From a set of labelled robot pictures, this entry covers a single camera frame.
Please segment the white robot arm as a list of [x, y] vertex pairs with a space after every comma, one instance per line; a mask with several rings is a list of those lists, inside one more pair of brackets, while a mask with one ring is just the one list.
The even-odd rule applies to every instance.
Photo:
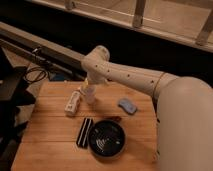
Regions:
[[115, 64], [103, 46], [81, 60], [88, 81], [110, 79], [157, 101], [157, 170], [213, 171], [213, 88], [195, 77]]

